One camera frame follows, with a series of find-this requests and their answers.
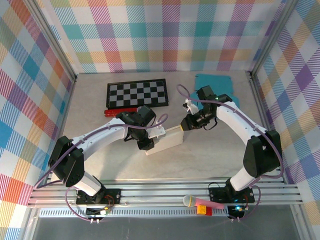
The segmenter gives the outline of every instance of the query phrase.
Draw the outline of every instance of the pink object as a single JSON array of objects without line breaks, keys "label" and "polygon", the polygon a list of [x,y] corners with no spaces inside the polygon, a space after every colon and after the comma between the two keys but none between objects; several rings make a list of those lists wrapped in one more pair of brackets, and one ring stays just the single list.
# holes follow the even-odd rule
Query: pink object
[{"label": "pink object", "polygon": [[207,200],[203,200],[200,198],[195,198],[195,205],[199,206],[199,205],[204,205],[207,206],[209,208],[213,208],[213,209],[225,209],[225,205],[222,203],[218,203],[218,202],[214,202],[214,201],[207,201]]}]

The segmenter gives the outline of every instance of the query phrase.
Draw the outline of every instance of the plaid wallpaper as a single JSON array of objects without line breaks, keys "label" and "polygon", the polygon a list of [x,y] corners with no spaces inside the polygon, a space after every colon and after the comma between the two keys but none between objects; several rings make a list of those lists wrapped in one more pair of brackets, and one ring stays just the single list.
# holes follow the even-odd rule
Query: plaid wallpaper
[{"label": "plaid wallpaper", "polygon": [[258,73],[286,173],[320,239],[320,1],[300,0]]},{"label": "plaid wallpaper", "polygon": [[0,0],[0,240],[18,237],[71,85],[23,0]]},{"label": "plaid wallpaper", "polygon": [[80,73],[247,70],[284,2],[38,0]]}]

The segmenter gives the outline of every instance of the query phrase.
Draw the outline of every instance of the chessboard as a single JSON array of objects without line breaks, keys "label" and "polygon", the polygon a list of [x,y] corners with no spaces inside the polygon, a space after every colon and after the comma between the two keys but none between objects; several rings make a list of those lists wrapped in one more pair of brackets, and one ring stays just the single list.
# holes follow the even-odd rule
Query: chessboard
[{"label": "chessboard", "polygon": [[165,79],[108,83],[106,107],[108,109],[150,108],[169,105]]}]

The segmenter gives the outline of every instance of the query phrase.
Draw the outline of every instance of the blue cloth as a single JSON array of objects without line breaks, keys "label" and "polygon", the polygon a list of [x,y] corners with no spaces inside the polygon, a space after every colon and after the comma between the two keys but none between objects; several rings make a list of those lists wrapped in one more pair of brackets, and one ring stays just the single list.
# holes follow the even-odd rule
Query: blue cloth
[{"label": "blue cloth", "polygon": [[[234,88],[230,76],[225,75],[210,75],[210,74],[197,74],[195,75],[195,92],[190,94],[191,98],[199,99],[197,91],[205,86],[210,86],[214,94],[222,95],[227,94],[239,108],[239,99],[233,95]],[[202,104],[197,105],[199,110],[203,108]]]}]

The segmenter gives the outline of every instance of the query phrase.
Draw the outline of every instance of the microphone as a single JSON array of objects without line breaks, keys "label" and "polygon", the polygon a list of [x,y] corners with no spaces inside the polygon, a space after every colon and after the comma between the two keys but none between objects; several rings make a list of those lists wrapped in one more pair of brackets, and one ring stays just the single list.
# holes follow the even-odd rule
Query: microphone
[{"label": "microphone", "polygon": [[225,209],[225,205],[222,203],[203,200],[192,195],[185,195],[183,197],[183,204],[187,207],[204,205],[206,207],[213,208],[213,209]]}]

